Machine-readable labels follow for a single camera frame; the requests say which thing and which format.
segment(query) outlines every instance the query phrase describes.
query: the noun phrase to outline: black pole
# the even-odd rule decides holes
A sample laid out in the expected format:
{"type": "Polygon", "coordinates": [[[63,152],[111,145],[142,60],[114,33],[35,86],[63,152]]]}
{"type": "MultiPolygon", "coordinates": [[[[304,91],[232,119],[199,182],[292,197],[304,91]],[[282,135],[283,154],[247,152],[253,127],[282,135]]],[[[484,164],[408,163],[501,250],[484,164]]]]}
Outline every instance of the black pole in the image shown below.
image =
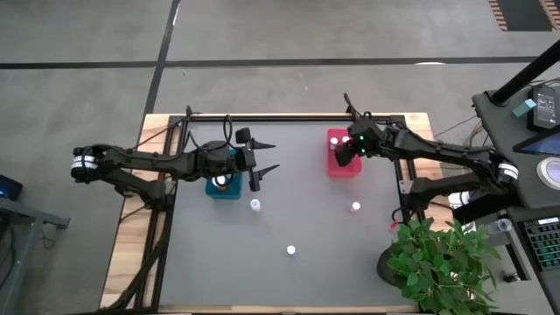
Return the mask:
{"type": "Polygon", "coordinates": [[[531,81],[536,79],[543,72],[552,67],[560,60],[560,40],[549,47],[530,64],[525,66],[518,74],[515,75],[508,83],[500,87],[490,96],[490,101],[494,105],[501,106],[503,102],[509,100],[515,93],[525,88],[531,81]]]}

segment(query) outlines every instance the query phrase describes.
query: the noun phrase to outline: black desk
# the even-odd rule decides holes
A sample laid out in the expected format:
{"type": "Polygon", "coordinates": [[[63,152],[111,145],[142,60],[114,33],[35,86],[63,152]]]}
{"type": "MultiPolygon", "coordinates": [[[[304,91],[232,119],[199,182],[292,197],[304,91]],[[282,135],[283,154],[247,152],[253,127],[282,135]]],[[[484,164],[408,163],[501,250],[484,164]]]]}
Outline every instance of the black desk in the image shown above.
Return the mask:
{"type": "Polygon", "coordinates": [[[521,245],[527,253],[539,282],[556,314],[560,314],[560,269],[541,272],[532,256],[530,245],[524,240],[521,222],[560,216],[560,191],[547,187],[537,176],[536,166],[545,157],[513,152],[513,146],[533,137],[536,132],[528,130],[526,119],[517,118],[512,110],[527,99],[527,89],[514,95],[506,107],[493,105],[486,94],[472,98],[475,110],[488,132],[493,145],[501,154],[513,161],[519,169],[518,193],[524,207],[512,207],[507,216],[514,223],[521,245]]]}

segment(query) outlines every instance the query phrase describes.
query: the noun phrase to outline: blue container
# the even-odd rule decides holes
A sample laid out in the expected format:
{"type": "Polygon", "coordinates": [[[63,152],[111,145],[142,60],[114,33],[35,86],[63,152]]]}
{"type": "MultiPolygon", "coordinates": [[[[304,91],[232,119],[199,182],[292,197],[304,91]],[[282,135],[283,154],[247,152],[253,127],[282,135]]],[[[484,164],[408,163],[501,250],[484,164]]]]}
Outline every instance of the blue container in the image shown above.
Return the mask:
{"type": "Polygon", "coordinates": [[[206,181],[206,194],[214,199],[238,200],[242,196],[242,180],[243,174],[235,174],[226,190],[220,190],[212,183],[211,179],[208,179],[206,181]]]}

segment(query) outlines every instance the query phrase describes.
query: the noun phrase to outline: computer monitor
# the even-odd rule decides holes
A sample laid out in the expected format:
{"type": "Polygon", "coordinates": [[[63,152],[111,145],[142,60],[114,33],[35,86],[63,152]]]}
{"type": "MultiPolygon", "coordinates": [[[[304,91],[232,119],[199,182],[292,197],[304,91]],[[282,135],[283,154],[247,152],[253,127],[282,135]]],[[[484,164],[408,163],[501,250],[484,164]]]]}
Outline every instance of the computer monitor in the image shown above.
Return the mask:
{"type": "Polygon", "coordinates": [[[560,125],[516,144],[514,152],[560,157],[560,125]]]}

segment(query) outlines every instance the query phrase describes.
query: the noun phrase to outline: keyboard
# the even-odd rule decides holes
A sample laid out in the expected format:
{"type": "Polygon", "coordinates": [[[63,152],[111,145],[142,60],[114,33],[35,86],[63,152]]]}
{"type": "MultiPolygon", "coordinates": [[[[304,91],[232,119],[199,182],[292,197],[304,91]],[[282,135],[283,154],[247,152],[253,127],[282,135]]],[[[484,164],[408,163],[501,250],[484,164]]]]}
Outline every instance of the keyboard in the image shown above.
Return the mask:
{"type": "Polygon", "coordinates": [[[522,226],[541,270],[559,269],[560,218],[526,221],[522,226]]]}

